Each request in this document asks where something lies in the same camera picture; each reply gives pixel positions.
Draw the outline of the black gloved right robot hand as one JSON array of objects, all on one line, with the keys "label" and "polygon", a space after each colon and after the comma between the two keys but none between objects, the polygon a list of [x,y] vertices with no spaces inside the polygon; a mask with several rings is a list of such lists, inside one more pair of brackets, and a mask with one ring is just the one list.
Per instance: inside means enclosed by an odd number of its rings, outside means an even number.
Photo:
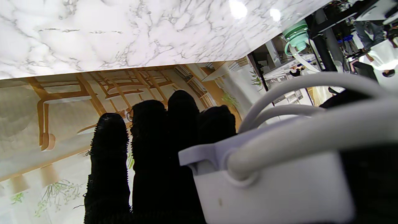
[{"label": "black gloved right robot hand", "polygon": [[[128,187],[128,136],[117,113],[103,114],[89,151],[85,224],[204,224],[193,174],[178,152],[236,135],[225,105],[199,111],[194,98],[175,91],[162,102],[132,107],[133,191]],[[340,153],[357,209],[353,224],[397,223],[397,145]]]}]

